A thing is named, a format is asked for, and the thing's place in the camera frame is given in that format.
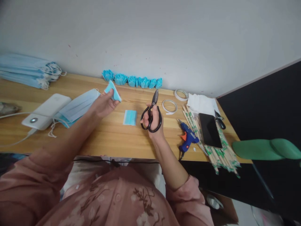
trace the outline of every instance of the white paper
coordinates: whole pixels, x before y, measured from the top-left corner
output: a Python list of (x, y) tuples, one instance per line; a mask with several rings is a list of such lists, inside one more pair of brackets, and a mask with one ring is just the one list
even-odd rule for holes
[(214, 117), (215, 117), (214, 110), (216, 110), (219, 113), (219, 109), (217, 107), (215, 99), (208, 98), (204, 95), (189, 94), (187, 106), (189, 106), (189, 108), (194, 113), (203, 113), (203, 114), (212, 115)]

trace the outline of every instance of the wooden table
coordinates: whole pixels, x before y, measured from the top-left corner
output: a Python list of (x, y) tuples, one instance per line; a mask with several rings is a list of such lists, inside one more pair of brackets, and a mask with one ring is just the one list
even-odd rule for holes
[[(74, 99), (93, 88), (102, 92), (107, 84), (102, 78), (68, 74), (65, 77), (61, 77), (58, 81), (52, 82), (49, 90), (46, 91), (2, 79), (0, 80), (0, 101), (15, 103), (22, 107), (23, 112), (32, 112), (54, 93), (60, 93)], [(125, 86), (117, 86), (117, 90), (123, 101), (113, 113), (102, 120), (101, 124), (90, 135), (83, 145), (80, 155), (154, 159), (154, 146), (148, 137), (147, 131), (141, 128), (139, 121), (141, 114), (146, 108), (145, 103), (151, 102), (155, 89), (132, 88), (126, 84)], [(166, 112), (162, 109), (162, 101), (166, 99), (171, 99), (177, 103), (178, 111), (175, 114), (166, 115)], [(176, 119), (186, 122), (182, 113), (183, 104), (185, 102), (177, 100), (172, 90), (159, 89), (158, 106), (164, 117), (164, 134), (177, 157), (180, 155), (178, 146), (183, 142), (179, 136), (183, 132)], [(224, 123), (227, 128), (224, 130), (224, 133), (229, 144), (233, 141), (238, 141), (237, 134), (219, 104), (218, 107), (221, 116), (225, 118)], [(137, 111), (136, 126), (123, 125), (125, 110)], [(15, 143), (27, 135), (30, 128), (21, 125), (22, 120), (26, 116), (24, 114), (0, 119), (0, 145)], [(56, 136), (60, 136), (66, 130), (67, 128), (63, 125), (56, 124), (53, 133)], [(0, 152), (31, 153), (45, 142), (55, 139), (47, 135), (49, 131), (50, 128), (38, 131), (17, 145), (0, 148)], [(241, 163), (252, 163), (251, 160), (238, 159)], [(196, 144), (190, 146), (183, 160), (208, 161)]]

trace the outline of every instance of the double-sided tape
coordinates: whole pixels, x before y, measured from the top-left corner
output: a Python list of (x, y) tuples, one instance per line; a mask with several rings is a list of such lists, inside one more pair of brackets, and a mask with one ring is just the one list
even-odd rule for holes
[[(179, 97), (179, 95), (177, 94), (177, 92), (184, 93), (184, 95), (185, 95), (186, 98)], [(180, 100), (180, 101), (186, 101), (186, 100), (188, 100), (188, 93), (187, 93), (185, 90), (182, 90), (182, 89), (176, 89), (176, 90), (175, 90), (175, 97), (176, 97), (178, 100)]]
[[(164, 102), (165, 102), (165, 101), (173, 103), (173, 104), (175, 105), (175, 107), (176, 107), (175, 111), (169, 111), (169, 110), (167, 110), (167, 109), (164, 107)], [(163, 109), (167, 112), (167, 113), (166, 113), (167, 115), (173, 115), (173, 114), (176, 113), (176, 111), (178, 110), (177, 104), (176, 104), (174, 101), (172, 101), (172, 100), (164, 100), (164, 101), (162, 102), (162, 107), (163, 107)]]

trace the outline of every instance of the person's left hand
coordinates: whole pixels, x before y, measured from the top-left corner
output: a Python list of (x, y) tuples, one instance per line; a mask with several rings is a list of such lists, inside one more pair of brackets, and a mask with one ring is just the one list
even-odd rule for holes
[(115, 107), (120, 103), (118, 100), (114, 101), (111, 97), (114, 95), (114, 90), (106, 93), (102, 93), (92, 104), (89, 112), (96, 114), (98, 117), (103, 119), (105, 116), (109, 115)]

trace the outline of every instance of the floor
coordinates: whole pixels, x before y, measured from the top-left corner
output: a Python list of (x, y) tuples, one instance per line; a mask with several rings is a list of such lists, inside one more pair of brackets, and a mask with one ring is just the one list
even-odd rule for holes
[[(251, 205), (232, 199), (236, 214), (238, 216), (239, 225), (243, 226), (281, 226), (282, 220), (276, 214), (253, 207), (253, 212), (258, 221), (254, 218)], [(236, 224), (228, 224), (228, 226), (237, 226)]]

